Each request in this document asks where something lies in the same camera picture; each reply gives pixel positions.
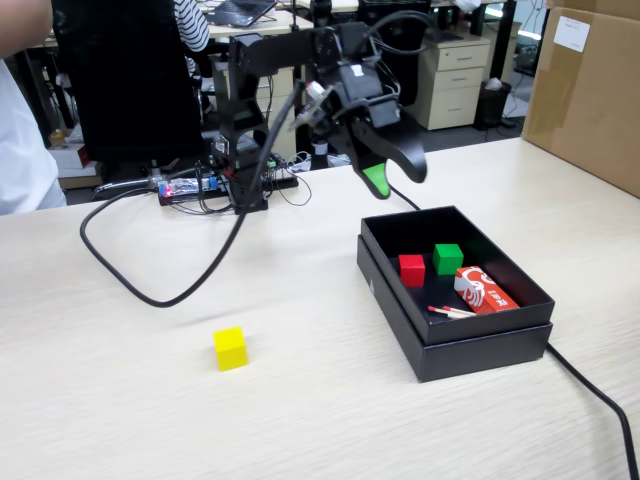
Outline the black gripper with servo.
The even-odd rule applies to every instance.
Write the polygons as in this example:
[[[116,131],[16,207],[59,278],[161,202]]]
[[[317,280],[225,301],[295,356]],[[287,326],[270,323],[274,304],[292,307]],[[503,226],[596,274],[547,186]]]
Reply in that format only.
[[[387,160],[414,183],[426,179],[422,127],[411,116],[401,117],[398,94],[383,85],[375,62],[329,68],[327,85],[333,88],[327,109],[336,123],[332,146],[349,157],[354,172],[377,199],[390,196]]]

